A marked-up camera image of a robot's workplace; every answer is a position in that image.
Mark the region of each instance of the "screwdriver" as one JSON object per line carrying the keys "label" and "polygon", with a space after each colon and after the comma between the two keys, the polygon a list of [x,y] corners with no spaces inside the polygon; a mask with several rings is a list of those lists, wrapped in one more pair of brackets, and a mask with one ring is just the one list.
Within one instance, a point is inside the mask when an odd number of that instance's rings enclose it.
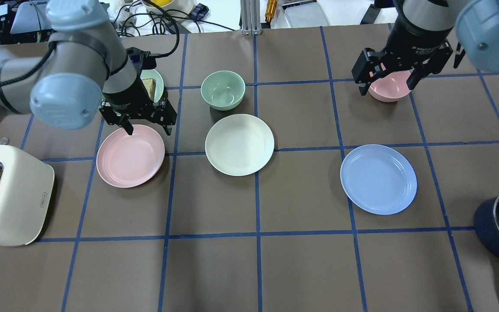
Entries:
{"label": "screwdriver", "polygon": [[271,23],[271,20],[275,17],[276,9],[277,0],[269,0],[269,2],[267,2],[267,9],[265,10],[265,22]]}

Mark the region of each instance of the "light blue joint cap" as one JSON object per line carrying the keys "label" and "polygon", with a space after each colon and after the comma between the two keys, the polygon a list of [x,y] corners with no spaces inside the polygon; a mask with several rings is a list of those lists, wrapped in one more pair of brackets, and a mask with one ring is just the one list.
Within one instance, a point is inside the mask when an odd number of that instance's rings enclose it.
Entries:
{"label": "light blue joint cap", "polygon": [[456,35],[475,67],[499,72],[499,0],[469,2],[457,17]]}
{"label": "light blue joint cap", "polygon": [[109,15],[97,0],[51,0],[45,13],[58,32],[73,32],[109,22]]}
{"label": "light blue joint cap", "polygon": [[69,130],[87,126],[101,104],[101,89],[80,74],[58,73],[38,81],[30,93],[30,109],[41,121]]}

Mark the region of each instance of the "blue plate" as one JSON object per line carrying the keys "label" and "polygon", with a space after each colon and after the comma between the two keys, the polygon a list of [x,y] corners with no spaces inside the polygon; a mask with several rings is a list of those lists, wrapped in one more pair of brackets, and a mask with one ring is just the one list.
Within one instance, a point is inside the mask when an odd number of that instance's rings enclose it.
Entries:
{"label": "blue plate", "polygon": [[376,215],[404,210],[417,193],[417,177],[408,160],[376,144],[360,146],[344,158],[340,181],[356,205]]}

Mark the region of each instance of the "pink plate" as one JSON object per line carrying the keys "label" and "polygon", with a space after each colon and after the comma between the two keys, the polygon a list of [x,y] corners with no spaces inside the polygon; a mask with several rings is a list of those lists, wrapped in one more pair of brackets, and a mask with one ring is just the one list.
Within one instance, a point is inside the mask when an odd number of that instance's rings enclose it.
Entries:
{"label": "pink plate", "polygon": [[403,99],[410,92],[406,83],[410,75],[409,71],[391,73],[371,83],[369,93],[379,101],[391,102]]}
{"label": "pink plate", "polygon": [[165,158],[165,144],[158,132],[141,124],[133,127],[132,136],[123,129],[111,133],[97,152],[99,176],[118,188],[131,188],[151,179]]}

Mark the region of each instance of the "brown table surface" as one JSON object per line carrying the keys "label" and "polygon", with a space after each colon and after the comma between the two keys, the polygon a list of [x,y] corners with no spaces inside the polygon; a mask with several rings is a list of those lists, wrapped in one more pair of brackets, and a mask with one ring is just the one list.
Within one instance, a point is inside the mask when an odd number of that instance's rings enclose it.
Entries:
{"label": "brown table surface", "polygon": [[[0,311],[499,311],[499,259],[473,229],[477,206],[499,194],[499,73],[465,59],[397,104],[361,97],[350,69],[388,33],[377,24],[182,36],[158,61],[178,109],[172,136],[152,125],[168,154],[132,189],[94,170],[116,129],[101,118],[76,131],[6,118],[0,138],[53,166],[58,189],[41,239],[0,247]],[[123,43],[166,52],[174,37]],[[0,59],[44,51],[0,46]],[[217,112],[199,85],[224,69],[248,87],[236,109]],[[221,174],[204,155],[207,131],[234,113],[259,116],[275,136],[258,174]],[[344,154],[371,143],[416,171],[416,198],[396,215],[363,211],[340,185]]]}

